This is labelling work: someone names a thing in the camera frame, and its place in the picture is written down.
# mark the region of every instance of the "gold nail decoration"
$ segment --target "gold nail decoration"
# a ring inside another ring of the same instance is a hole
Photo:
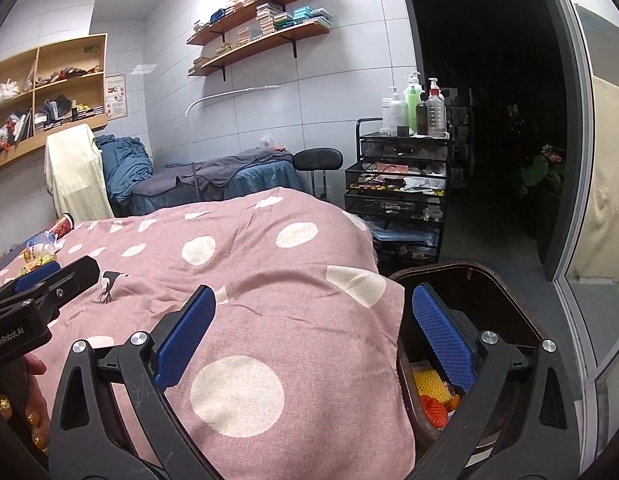
[[[6,415],[6,418],[12,416],[12,404],[7,399],[7,396],[3,394],[0,394],[0,411],[3,412],[3,415]]]
[[[47,443],[45,442],[44,437],[41,437],[41,436],[34,437],[33,445],[36,446],[41,451],[44,451],[45,449],[47,449]]]
[[[38,413],[31,412],[29,415],[27,415],[27,420],[34,428],[38,428],[38,425],[40,424],[40,416],[38,415]]]

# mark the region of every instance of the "doorway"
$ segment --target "doorway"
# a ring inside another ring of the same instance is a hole
[[[576,91],[576,82],[566,81],[556,15],[547,0],[413,0],[413,9],[419,67],[449,89],[443,93],[454,126],[441,261],[495,270],[541,328],[573,352],[544,268],[564,247],[555,233],[569,195],[569,93]],[[575,361],[566,356],[579,396]]]

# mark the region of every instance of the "floor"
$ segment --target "floor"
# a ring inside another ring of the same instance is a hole
[[[568,280],[583,314],[598,363],[619,338],[619,286],[612,280]]]
[[[545,280],[536,240],[523,230],[515,198],[506,187],[485,183],[450,190],[441,261],[454,260],[472,260],[500,275],[541,332],[557,344],[574,398],[580,398],[576,355],[563,307],[554,285]]]

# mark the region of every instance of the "cream towel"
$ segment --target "cream towel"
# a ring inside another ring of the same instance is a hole
[[[102,175],[102,157],[94,133],[86,124],[47,138],[45,177],[58,216],[70,213],[77,223],[113,218]]]

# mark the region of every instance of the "curved lamp arm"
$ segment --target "curved lamp arm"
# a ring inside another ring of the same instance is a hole
[[[270,86],[257,86],[256,88],[244,88],[242,90],[234,90],[232,92],[224,92],[222,94],[209,95],[206,97],[201,97],[200,99],[196,99],[192,104],[189,105],[187,111],[185,112],[185,117],[189,114],[190,110],[202,101],[206,101],[207,99],[214,99],[215,97],[222,97],[225,95],[234,95],[234,94],[247,94],[249,92],[254,92],[257,90],[273,90],[274,88],[278,88],[278,85],[270,85]]]

